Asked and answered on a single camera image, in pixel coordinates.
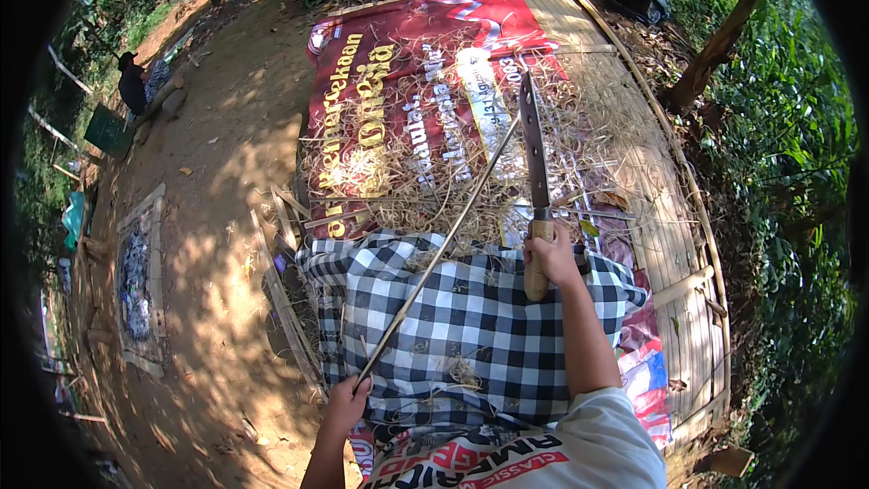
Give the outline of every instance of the wooden knife handle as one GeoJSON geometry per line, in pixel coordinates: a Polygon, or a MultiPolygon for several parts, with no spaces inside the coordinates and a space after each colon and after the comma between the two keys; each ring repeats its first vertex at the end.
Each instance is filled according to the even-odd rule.
{"type": "MultiPolygon", "coordinates": [[[[543,238],[552,243],[554,229],[551,221],[534,220],[528,225],[528,238],[543,238]]],[[[540,267],[540,259],[531,256],[531,265],[525,268],[525,296],[532,302],[540,302],[549,289],[549,278],[540,267]]]]}

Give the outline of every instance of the bamboo mat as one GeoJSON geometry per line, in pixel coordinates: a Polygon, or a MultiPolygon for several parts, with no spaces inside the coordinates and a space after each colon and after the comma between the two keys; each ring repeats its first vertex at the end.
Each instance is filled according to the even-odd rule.
{"type": "MultiPolygon", "coordinates": [[[[331,15],[396,0],[345,8],[331,15]]],[[[673,157],[651,108],[614,47],[575,0],[525,0],[541,28],[561,45],[556,52],[568,77],[587,100],[601,104],[589,108],[592,125],[602,125],[610,114],[641,125],[645,136],[632,147],[615,174],[620,194],[637,216],[629,222],[635,264],[646,270],[652,291],[660,291],[709,264],[703,234],[686,189],[679,183],[673,157]]],[[[669,379],[681,379],[688,388],[668,390],[674,441],[668,451],[690,442],[723,414],[718,403],[710,415],[685,421],[725,389],[724,334],[713,324],[706,297],[715,298],[711,279],[703,291],[692,291],[656,311],[669,379]]]]}

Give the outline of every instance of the red fabric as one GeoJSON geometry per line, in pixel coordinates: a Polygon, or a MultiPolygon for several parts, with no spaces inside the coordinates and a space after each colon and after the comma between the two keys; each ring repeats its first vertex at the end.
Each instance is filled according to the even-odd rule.
{"type": "MultiPolygon", "coordinates": [[[[314,173],[310,173],[310,187],[325,186],[349,197],[371,196],[360,185],[363,178],[343,178],[341,185],[336,186],[333,179],[322,184],[320,173],[339,166],[335,163],[348,163],[360,147],[377,151],[394,137],[404,137],[404,144],[414,147],[414,166],[423,172],[428,166],[426,159],[428,162],[446,159],[443,155],[454,159],[462,177],[466,174],[469,179],[481,170],[486,164],[485,157],[470,162],[464,159],[464,154],[454,153],[455,143],[451,144],[456,135],[472,143],[479,143],[481,138],[479,118],[474,117],[463,82],[456,69],[449,69],[463,48],[476,48],[482,55],[489,55],[488,64],[494,70],[498,90],[507,100],[515,98],[521,72],[535,64],[535,56],[557,48],[557,44],[547,41],[524,0],[399,0],[318,23],[308,45],[309,57],[317,70],[311,91],[308,136],[327,140],[312,142],[308,147],[317,157],[322,155],[314,173]],[[370,84],[363,80],[366,68],[376,69],[370,84]],[[435,94],[433,86],[438,81],[429,82],[426,75],[447,70],[446,80],[440,81],[449,88],[445,98],[443,94],[435,94]],[[370,109],[361,107],[365,98],[383,98],[386,111],[379,120],[383,129],[360,120],[343,129],[350,132],[329,132],[328,124],[334,125],[335,118],[370,109]],[[344,106],[338,109],[336,103],[342,101],[344,106]],[[422,127],[408,129],[418,122],[422,127]],[[340,144],[329,138],[337,135],[340,144]],[[463,168],[462,163],[467,163],[467,167],[463,168]]],[[[544,60],[563,74],[554,55],[549,54],[544,60]]],[[[503,117],[495,119],[498,126],[504,122],[503,117]]],[[[425,181],[424,173],[420,179],[425,181]]],[[[318,226],[314,235],[358,237],[371,224],[340,220],[338,216],[364,207],[362,202],[330,206],[329,216],[335,216],[336,221],[318,226]]],[[[327,208],[313,205],[312,219],[325,217],[327,208]]]]}

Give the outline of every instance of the hand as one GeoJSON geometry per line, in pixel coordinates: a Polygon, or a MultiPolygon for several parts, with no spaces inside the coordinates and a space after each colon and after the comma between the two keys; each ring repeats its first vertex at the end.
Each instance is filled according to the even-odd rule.
{"type": "Polygon", "coordinates": [[[368,402],[368,393],[371,392],[371,378],[365,378],[356,395],[353,395],[353,386],[356,385],[358,376],[350,376],[337,386],[332,387],[329,393],[329,405],[326,407],[326,415],[320,424],[319,437],[324,434],[328,439],[347,438],[350,429],[363,418],[365,404],[368,402]]]}
{"type": "Polygon", "coordinates": [[[559,288],[582,284],[580,269],[576,267],[573,258],[573,246],[570,244],[570,233],[561,223],[553,222],[554,238],[550,244],[543,238],[527,238],[522,249],[525,266],[531,264],[532,257],[540,258],[540,268],[559,288]]]}

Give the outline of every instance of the machete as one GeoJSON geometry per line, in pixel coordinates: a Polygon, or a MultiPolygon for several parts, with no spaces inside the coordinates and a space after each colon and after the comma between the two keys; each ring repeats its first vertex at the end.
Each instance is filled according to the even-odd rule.
{"type": "MultiPolygon", "coordinates": [[[[549,214],[546,150],[540,130],[540,115],[537,114],[534,83],[529,72],[522,76],[519,86],[519,114],[525,134],[525,160],[531,180],[531,206],[534,208],[534,219],[528,225],[528,238],[543,238],[552,242],[554,230],[549,214]]],[[[525,267],[525,296],[532,302],[539,302],[546,296],[548,288],[549,278],[543,273],[540,260],[532,255],[531,264],[525,267]]]]}

